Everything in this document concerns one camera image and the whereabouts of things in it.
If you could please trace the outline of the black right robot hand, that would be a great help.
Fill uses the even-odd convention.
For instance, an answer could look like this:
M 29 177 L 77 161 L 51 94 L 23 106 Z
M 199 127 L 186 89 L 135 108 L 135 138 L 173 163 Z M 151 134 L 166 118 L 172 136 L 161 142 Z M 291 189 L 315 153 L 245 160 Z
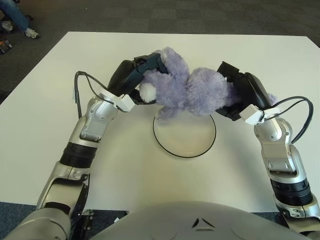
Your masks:
M 251 104 L 260 110 L 272 107 L 271 97 L 255 75 L 249 72 L 242 73 L 225 61 L 221 63 L 217 72 L 226 78 L 229 90 L 227 103 L 216 110 L 221 116 L 237 121 L 241 118 L 240 112 Z

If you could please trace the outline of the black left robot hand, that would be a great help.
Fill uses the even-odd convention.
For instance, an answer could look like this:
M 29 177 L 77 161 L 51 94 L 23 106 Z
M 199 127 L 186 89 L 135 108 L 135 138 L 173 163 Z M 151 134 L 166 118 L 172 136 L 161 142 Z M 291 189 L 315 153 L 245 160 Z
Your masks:
M 155 104 L 155 100 L 151 102 L 143 100 L 140 97 L 140 92 L 136 89 L 145 78 L 144 74 L 152 70 L 162 74 L 168 73 L 159 53 L 138 56 L 133 60 L 124 60 L 112 75 L 106 89 L 117 97 L 129 95 L 136 105 Z

